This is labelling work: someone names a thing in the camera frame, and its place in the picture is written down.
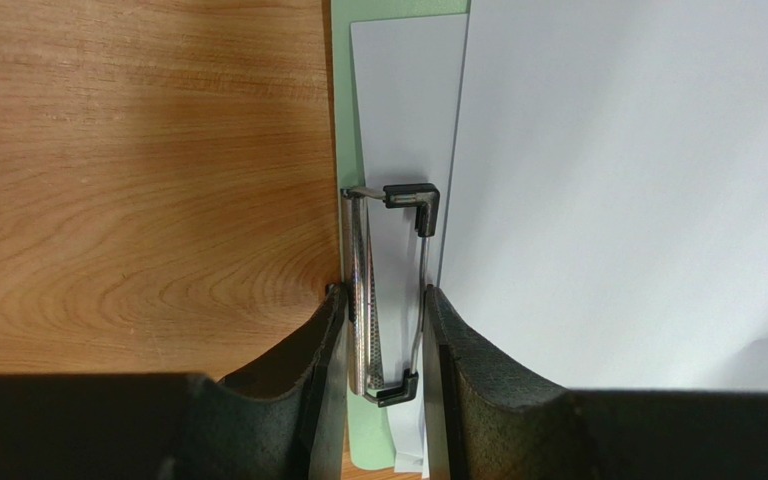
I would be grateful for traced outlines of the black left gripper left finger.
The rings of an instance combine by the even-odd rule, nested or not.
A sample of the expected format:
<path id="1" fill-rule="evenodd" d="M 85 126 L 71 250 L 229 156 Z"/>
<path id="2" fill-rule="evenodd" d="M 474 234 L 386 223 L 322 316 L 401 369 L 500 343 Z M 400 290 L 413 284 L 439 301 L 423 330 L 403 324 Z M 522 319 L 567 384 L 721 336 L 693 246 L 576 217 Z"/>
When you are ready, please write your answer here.
<path id="1" fill-rule="evenodd" d="M 301 327 L 202 373 L 0 375 L 0 479 L 337 479 L 346 422 L 341 284 Z"/>

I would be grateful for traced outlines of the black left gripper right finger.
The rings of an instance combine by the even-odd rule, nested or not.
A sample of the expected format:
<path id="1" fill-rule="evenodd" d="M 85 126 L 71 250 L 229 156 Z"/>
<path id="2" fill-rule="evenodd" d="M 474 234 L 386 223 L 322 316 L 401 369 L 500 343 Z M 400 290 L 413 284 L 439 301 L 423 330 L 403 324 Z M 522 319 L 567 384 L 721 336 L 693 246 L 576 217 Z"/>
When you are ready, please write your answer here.
<path id="1" fill-rule="evenodd" d="M 434 479 L 768 479 L 768 393 L 570 390 L 424 301 Z"/>

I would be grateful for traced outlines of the green clipboard folder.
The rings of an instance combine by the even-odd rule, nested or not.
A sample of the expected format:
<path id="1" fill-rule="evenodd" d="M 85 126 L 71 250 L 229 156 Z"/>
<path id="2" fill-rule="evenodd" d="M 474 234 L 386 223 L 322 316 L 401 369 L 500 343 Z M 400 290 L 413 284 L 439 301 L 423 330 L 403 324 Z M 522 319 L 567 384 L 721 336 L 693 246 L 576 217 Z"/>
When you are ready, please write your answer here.
<path id="1" fill-rule="evenodd" d="M 331 22 L 326 38 L 332 48 L 333 114 L 337 185 L 357 185 L 362 177 L 362 159 L 355 104 L 350 25 L 354 22 L 462 14 L 467 1 L 332 1 L 325 18 Z M 418 479 L 416 472 L 394 468 L 396 451 L 384 410 L 353 394 L 347 396 L 348 456 L 345 479 Z"/>

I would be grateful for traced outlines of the silver metal folder clip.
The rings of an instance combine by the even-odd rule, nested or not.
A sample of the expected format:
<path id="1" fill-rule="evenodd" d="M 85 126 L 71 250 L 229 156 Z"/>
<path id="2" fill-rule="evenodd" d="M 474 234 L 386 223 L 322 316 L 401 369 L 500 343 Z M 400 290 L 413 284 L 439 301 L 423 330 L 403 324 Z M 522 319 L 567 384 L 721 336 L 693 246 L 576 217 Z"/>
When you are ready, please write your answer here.
<path id="1" fill-rule="evenodd" d="M 431 183 L 340 192 L 343 281 L 348 288 L 348 383 L 379 408 L 419 389 L 430 241 L 441 194 Z"/>

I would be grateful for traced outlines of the white paper sheet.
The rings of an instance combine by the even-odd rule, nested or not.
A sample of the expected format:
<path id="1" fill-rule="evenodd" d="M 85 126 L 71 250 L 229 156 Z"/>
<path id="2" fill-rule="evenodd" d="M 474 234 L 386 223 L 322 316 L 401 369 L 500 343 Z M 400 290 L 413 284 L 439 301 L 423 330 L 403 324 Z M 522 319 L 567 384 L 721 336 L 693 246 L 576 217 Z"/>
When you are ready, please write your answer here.
<path id="1" fill-rule="evenodd" d="M 475 1 L 440 285 L 570 388 L 768 390 L 768 1 Z"/>

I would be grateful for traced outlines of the printed white document sheet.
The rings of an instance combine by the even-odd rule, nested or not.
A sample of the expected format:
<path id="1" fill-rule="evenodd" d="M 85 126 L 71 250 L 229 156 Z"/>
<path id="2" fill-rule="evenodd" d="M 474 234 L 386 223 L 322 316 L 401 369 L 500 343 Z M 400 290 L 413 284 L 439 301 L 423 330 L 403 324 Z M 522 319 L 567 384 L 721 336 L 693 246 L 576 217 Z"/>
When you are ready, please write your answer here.
<path id="1" fill-rule="evenodd" d="M 448 195 L 468 17 L 356 22 L 351 41 L 365 183 Z"/>

